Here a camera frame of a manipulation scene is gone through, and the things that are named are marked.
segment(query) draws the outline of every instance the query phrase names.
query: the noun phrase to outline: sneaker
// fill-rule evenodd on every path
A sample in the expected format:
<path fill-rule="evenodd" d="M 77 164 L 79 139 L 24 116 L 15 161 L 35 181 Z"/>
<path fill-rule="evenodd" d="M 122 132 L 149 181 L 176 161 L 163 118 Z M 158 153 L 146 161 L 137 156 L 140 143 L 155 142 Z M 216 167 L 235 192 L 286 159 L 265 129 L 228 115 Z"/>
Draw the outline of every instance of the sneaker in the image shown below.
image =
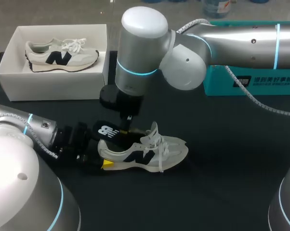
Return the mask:
<path fill-rule="evenodd" d="M 34 44 L 27 41 L 25 56 L 33 72 L 65 70 L 81 71 L 93 65 L 99 52 L 96 49 L 84 49 L 86 39 L 52 39 L 47 44 Z"/>
<path fill-rule="evenodd" d="M 188 154 L 185 141 L 158 133 L 157 123 L 154 122 L 148 135 L 134 143 L 128 150 L 118 152 L 112 143 L 100 140 L 99 155 L 114 164 L 104 170 L 122 170 L 130 167 L 141 167 L 149 172 L 163 172 L 179 164 Z"/>

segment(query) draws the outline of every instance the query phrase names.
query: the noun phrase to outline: shoe sole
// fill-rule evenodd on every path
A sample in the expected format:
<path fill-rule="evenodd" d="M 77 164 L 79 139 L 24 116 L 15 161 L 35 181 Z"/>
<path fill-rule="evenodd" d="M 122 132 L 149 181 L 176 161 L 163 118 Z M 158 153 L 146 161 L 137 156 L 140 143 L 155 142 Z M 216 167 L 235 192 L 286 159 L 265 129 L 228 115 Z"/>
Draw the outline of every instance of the shoe sole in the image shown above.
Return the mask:
<path fill-rule="evenodd" d="M 179 158 L 179 160 L 177 162 L 174 162 L 172 164 L 169 165 L 162 165 L 162 170 L 166 170 L 169 169 L 171 167 L 174 167 L 175 165 L 178 165 L 180 162 L 182 162 L 185 157 L 187 156 L 188 152 L 184 153 L 181 158 Z M 131 167 L 141 167 L 149 172 L 160 172 L 159 167 L 154 167 L 154 166 L 148 166 L 148 165 L 142 165 L 142 164 L 138 164 L 135 162 L 120 162 L 120 163 L 116 163 L 114 162 L 112 167 L 106 167 L 103 168 L 103 170 L 107 170 L 107 171 L 114 171 L 114 170 L 124 170 L 124 169 L 128 169 Z"/>
<path fill-rule="evenodd" d="M 31 61 L 28 59 L 27 54 L 25 53 L 25 57 L 28 60 L 29 68 L 32 72 L 49 72 L 54 70 L 63 70 L 67 72 L 78 72 L 83 71 L 85 69 L 90 68 L 96 61 L 82 65 L 82 66 L 63 66 L 63 65 L 57 65 L 57 64 L 32 64 Z"/>

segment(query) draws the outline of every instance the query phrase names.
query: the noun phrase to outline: floor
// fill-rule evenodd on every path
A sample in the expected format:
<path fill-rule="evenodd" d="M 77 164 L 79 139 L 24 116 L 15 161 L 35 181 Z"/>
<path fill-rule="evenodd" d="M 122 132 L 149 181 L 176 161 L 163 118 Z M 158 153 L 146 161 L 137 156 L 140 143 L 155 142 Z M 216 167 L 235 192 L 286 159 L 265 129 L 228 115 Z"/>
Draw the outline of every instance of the floor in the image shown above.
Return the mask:
<path fill-rule="evenodd" d="M 110 49 L 116 50 L 121 16 L 133 6 L 159 10 L 171 29 L 205 17 L 198 0 L 153 4 L 140 0 L 0 0 L 0 51 L 5 50 L 17 26 L 65 24 L 107 24 Z M 266 4 L 237 0 L 222 20 L 290 20 L 290 0 L 270 0 Z"/>

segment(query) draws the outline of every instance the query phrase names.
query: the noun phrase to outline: black n logo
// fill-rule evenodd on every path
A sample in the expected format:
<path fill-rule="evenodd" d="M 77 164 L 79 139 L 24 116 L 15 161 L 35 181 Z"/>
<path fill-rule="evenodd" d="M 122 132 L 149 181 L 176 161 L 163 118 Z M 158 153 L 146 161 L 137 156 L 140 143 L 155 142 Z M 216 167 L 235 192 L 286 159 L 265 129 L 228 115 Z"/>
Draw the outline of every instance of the black n logo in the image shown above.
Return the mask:
<path fill-rule="evenodd" d="M 124 159 L 124 162 L 132 162 L 133 160 L 135 160 L 135 162 L 138 164 L 148 165 L 151 159 L 155 156 L 155 153 L 152 150 L 146 153 L 144 157 L 143 154 L 143 151 L 134 151 L 126 159 Z"/>
<path fill-rule="evenodd" d="M 60 51 L 53 51 L 45 62 L 47 64 L 53 64 L 55 61 L 57 65 L 66 66 L 70 59 L 71 54 L 68 52 L 66 52 L 64 58 L 62 58 L 62 53 Z"/>

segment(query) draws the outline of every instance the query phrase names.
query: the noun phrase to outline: shoe upper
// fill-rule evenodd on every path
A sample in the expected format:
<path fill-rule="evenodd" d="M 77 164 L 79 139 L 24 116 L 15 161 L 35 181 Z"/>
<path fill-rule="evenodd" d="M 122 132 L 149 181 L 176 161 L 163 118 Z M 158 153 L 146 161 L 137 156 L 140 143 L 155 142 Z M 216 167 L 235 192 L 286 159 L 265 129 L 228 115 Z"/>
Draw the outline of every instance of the shoe upper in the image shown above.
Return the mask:
<path fill-rule="evenodd" d="M 99 52 L 96 49 L 85 49 L 86 39 L 68 39 L 60 41 L 52 39 L 46 44 L 26 42 L 25 50 L 29 61 L 33 64 L 57 64 L 66 66 L 82 66 L 94 63 Z"/>
<path fill-rule="evenodd" d="M 108 149 L 107 143 L 100 140 L 98 144 L 99 155 L 112 162 L 136 162 L 139 164 L 161 167 L 177 162 L 182 155 L 188 153 L 185 141 L 176 137 L 161 136 L 157 123 L 152 124 L 147 136 L 134 143 L 128 150 L 114 152 Z"/>

